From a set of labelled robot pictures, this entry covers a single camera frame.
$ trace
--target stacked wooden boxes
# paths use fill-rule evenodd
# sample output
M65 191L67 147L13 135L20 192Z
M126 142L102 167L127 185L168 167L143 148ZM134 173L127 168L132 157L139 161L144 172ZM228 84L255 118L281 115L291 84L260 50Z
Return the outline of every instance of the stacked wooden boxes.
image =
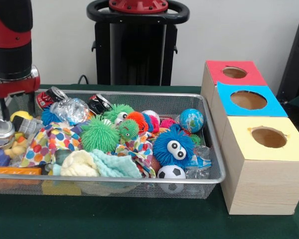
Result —
M224 156L221 186L229 214L293 214L299 132L253 62L207 61L201 94Z

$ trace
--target yellow box top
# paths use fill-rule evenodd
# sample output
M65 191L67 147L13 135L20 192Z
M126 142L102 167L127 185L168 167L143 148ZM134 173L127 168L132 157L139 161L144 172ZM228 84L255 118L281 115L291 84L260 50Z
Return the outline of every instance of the yellow box top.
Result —
M245 159L299 161L299 132L289 118L228 117Z

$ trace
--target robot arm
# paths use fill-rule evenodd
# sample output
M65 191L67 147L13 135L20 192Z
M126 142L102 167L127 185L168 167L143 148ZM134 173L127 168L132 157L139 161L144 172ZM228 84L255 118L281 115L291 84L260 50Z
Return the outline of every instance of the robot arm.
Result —
M4 98L30 94L30 112L34 111L34 91L40 77L32 66L31 0L0 0L0 106L4 120L9 112Z

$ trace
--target green puffer ball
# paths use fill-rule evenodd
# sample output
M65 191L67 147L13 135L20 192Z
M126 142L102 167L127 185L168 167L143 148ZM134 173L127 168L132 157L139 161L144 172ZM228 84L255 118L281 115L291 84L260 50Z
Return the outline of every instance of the green puffer ball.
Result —
M189 137L191 138L191 140L193 141L193 143L195 145L200 145L201 144L201 139L200 139L200 137L198 135L191 134Z
M123 121L119 126L119 132L122 139L130 141L139 134L139 125L132 119Z
M123 116L119 116L120 113L124 112L127 115L131 112L133 112L133 108L128 105L112 105L112 109L110 111L105 111L103 113L103 116L105 119L110 120L112 123L115 123L116 118L120 118L121 120L124 120Z
M88 152L93 149L104 153L114 151L120 141L119 131L113 124L104 121L101 115L92 117L88 125L82 126L82 130L82 146Z

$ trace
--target circular hole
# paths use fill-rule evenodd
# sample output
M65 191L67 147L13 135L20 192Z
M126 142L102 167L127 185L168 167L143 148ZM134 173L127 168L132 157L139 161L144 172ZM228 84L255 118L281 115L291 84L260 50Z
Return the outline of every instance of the circular hole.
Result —
M267 105L267 100L262 95L251 91L237 91L230 96L231 101L245 109L258 110Z
M241 79L247 76L247 72L238 67L228 66L223 69L223 74L230 78Z
M252 130L255 141L269 148L280 148L287 143L284 134L274 128L258 127Z

